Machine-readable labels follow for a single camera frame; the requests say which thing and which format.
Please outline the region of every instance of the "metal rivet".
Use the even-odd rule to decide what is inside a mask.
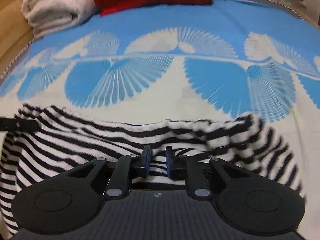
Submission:
[[[106,194],[110,197],[118,197],[122,194],[122,191],[118,188],[111,188],[107,190]]]
[[[195,194],[198,196],[198,197],[207,197],[210,195],[210,191],[205,189],[205,188],[199,188],[195,191]]]

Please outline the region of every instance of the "bed sheet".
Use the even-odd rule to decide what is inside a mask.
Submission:
[[[16,64],[0,116],[22,102],[132,124],[261,115],[294,150],[299,232],[319,240],[320,33],[302,19],[246,0],[138,8],[48,35]]]

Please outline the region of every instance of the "wooden headboard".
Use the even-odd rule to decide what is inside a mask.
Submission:
[[[32,28],[21,14],[22,0],[0,0],[0,74],[33,39]]]

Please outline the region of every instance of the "ribbed black surface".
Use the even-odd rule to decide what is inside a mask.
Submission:
[[[210,203],[189,198],[185,190],[159,192],[134,190],[123,200],[107,202],[92,222],[76,231],[59,236],[40,236],[22,229],[13,239],[302,240],[303,238],[295,232],[270,237],[252,236],[240,232],[226,224]]]

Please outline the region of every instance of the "black and white striped fabric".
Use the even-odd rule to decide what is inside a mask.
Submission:
[[[253,114],[227,122],[164,120],[131,125],[92,119],[56,106],[24,105],[16,118],[35,119],[40,129],[35,133],[9,132],[4,140],[0,206],[12,234],[19,230],[11,213],[17,192],[97,157],[116,162],[123,155],[140,154],[145,144],[153,149],[150,176],[133,183],[184,186],[183,181],[167,177],[164,150],[170,145],[176,155],[197,155],[202,162],[218,156],[288,185],[304,197],[289,145]]]

